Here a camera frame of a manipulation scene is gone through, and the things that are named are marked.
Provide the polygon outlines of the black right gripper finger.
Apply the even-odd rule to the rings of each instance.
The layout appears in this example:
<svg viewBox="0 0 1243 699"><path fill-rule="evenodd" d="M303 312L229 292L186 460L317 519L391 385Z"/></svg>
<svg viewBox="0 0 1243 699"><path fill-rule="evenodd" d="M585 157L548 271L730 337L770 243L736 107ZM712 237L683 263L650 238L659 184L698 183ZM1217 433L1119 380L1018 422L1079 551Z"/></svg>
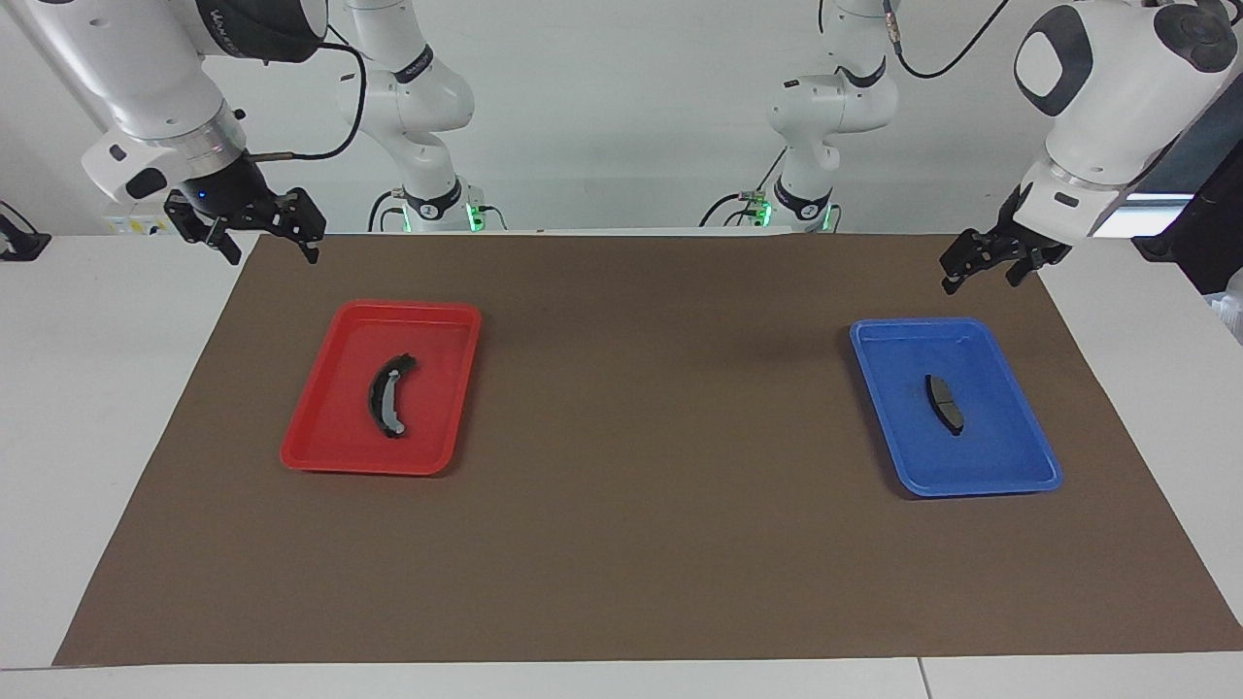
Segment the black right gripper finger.
<svg viewBox="0 0 1243 699"><path fill-rule="evenodd" d="M220 252L230 265L237 266L241 262L242 252L229 233L226 218L214 216L209 224L181 193L168 193L163 211L184 243L205 245Z"/></svg>
<svg viewBox="0 0 1243 699"><path fill-rule="evenodd" d="M261 198L259 224L267 234L295 243L308 264L319 261L319 243L324 239L327 218L302 187L295 187L283 195Z"/></svg>

